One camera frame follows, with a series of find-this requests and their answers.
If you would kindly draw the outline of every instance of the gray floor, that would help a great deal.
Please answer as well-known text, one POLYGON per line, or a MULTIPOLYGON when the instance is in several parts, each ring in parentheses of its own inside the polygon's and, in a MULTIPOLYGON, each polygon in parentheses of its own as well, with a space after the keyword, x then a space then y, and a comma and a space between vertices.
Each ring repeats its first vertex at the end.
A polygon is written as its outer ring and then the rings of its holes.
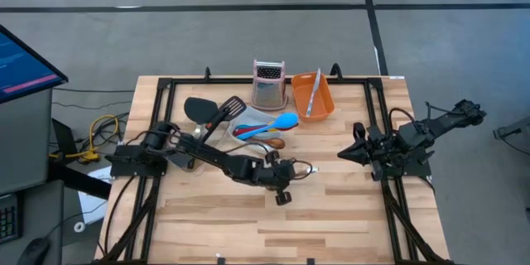
MULTIPOLYGON (((362 3, 364 0, 0 0, 0 7, 83 7, 240 3, 362 3)), ((384 3, 501 3, 530 0, 374 0, 384 3)), ((468 264, 528 264, 530 157, 493 139, 492 129, 530 115, 530 10, 378 11, 390 75, 405 75, 416 115, 424 102, 450 108, 466 98, 488 112, 476 128, 436 144, 431 164, 452 258, 468 264)), ((132 89, 138 75, 247 74, 254 57, 284 59, 295 74, 334 62, 348 75, 377 75, 365 11, 3 13, 0 23, 69 77, 68 87, 132 89)), ((54 92, 63 104, 99 106, 131 94, 54 92)), ((55 106, 54 117, 84 136, 101 111, 55 106)), ((514 144, 530 151, 528 140, 514 144)), ((101 165, 79 167, 90 171, 101 165)), ((65 212, 79 209, 66 193, 65 212)), ((88 262, 95 224, 67 232, 64 263, 88 262)))

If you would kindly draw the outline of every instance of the wooden tabletop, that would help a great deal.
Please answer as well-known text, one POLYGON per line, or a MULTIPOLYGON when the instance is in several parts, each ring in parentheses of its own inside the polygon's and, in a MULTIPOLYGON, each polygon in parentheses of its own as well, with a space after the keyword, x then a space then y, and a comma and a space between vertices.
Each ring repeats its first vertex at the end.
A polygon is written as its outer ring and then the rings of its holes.
MULTIPOLYGON (((141 76, 132 102, 125 140, 148 129, 158 81, 157 76, 141 76)), ((388 110, 404 108, 412 113, 404 79, 383 77, 388 110)), ((182 130, 195 127, 184 114, 189 96, 223 103, 238 95, 250 103, 252 85, 187 84, 176 89, 171 121, 182 130)), ((370 166, 340 160, 336 154, 353 143, 354 122, 369 126, 366 99, 361 85, 330 85, 335 111, 323 122, 300 123, 287 132, 282 158, 310 161, 319 171, 287 188, 292 202, 277 206, 275 193, 231 181, 210 165, 202 164, 187 173, 168 165, 161 181, 157 215, 152 235, 149 263, 393 263, 388 224, 381 186, 370 177, 370 166)), ((294 111, 291 86, 289 103, 280 111, 294 111)), ((374 103, 380 122, 377 95, 374 103)), ((162 105, 160 115, 164 114, 162 105)), ((393 126, 406 123, 405 116, 393 115, 393 126)), ((238 144, 221 125, 209 143, 223 150, 238 144)), ((235 153, 257 153, 243 148, 235 153)), ((128 178, 118 178, 112 187, 109 208, 100 235, 104 243, 110 206, 128 178)), ((404 177, 412 222, 423 238, 443 258, 448 258, 446 241, 432 190, 416 177, 404 177)), ((109 233, 109 247, 119 239, 131 220, 137 189, 135 179, 119 201, 109 233)), ((402 254, 407 258, 404 232, 398 224, 402 254)), ((137 235, 134 257, 139 257, 143 226, 137 235)))

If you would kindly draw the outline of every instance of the computer screen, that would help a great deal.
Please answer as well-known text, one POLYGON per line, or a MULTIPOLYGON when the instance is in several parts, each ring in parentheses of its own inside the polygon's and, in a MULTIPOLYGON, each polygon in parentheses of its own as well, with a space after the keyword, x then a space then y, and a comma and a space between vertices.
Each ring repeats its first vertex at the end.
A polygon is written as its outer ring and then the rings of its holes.
POLYGON ((67 81, 53 65, 0 26, 0 103, 67 81))

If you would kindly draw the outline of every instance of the blue spoon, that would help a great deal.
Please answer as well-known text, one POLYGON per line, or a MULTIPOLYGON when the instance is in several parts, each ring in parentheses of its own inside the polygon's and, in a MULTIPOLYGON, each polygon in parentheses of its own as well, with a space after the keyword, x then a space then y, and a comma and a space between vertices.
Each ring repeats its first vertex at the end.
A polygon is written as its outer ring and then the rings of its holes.
POLYGON ((238 135, 239 140, 246 140, 259 133, 263 133, 273 128, 292 128, 298 123, 298 115, 296 113, 283 113, 271 125, 267 125, 263 128, 254 129, 251 132, 246 132, 238 135))

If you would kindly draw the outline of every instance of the cheese grater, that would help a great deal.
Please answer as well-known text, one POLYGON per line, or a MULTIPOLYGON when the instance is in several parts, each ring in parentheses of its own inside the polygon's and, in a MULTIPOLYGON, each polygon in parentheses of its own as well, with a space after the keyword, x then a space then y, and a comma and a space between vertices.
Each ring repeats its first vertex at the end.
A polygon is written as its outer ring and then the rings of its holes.
POLYGON ((270 111, 284 108, 286 104, 285 61, 254 60, 252 106, 270 111))

